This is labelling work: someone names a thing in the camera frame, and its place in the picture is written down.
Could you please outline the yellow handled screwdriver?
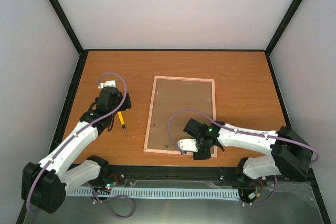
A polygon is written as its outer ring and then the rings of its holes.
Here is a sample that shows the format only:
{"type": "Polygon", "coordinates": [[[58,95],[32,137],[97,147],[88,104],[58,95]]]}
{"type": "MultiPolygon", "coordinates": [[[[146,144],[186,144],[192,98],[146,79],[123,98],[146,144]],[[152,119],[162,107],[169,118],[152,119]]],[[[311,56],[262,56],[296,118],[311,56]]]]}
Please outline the yellow handled screwdriver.
{"type": "Polygon", "coordinates": [[[128,134],[127,134],[127,129],[126,129],[125,121],[124,121],[123,115],[122,115],[122,113],[120,111],[118,112],[118,118],[119,118],[121,127],[124,130],[125,136],[127,137],[128,134]]]}

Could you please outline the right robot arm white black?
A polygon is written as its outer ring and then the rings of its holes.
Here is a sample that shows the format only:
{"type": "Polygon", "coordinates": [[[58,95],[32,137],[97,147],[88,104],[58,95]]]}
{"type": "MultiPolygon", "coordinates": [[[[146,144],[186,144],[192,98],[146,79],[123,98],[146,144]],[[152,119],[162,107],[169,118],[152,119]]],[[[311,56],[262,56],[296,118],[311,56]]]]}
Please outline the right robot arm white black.
{"type": "Polygon", "coordinates": [[[243,185],[263,176],[282,175],[296,182],[307,178],[313,150],[289,127],[258,131],[220,122],[206,125],[190,119],[183,131],[189,138],[179,140],[178,148],[182,154],[192,152],[195,160],[209,159],[212,147],[237,147],[261,153],[261,157],[243,157],[239,161],[234,177],[243,185]]]}

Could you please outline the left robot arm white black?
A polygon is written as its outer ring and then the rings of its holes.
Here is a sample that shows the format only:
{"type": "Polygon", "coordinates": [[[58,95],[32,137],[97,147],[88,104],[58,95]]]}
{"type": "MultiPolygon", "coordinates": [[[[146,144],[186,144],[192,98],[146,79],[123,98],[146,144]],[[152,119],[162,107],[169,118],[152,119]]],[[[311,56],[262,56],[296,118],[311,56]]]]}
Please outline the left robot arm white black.
{"type": "Polygon", "coordinates": [[[83,184],[108,180],[108,161],[89,156],[82,164],[71,168],[82,151],[104,131],[111,131],[115,115],[131,108],[128,93],[114,86],[101,88],[99,96],[80,117],[74,130],[49,155],[23,169],[21,197],[28,208],[33,205],[47,213],[59,209],[66,196],[83,184]]]}

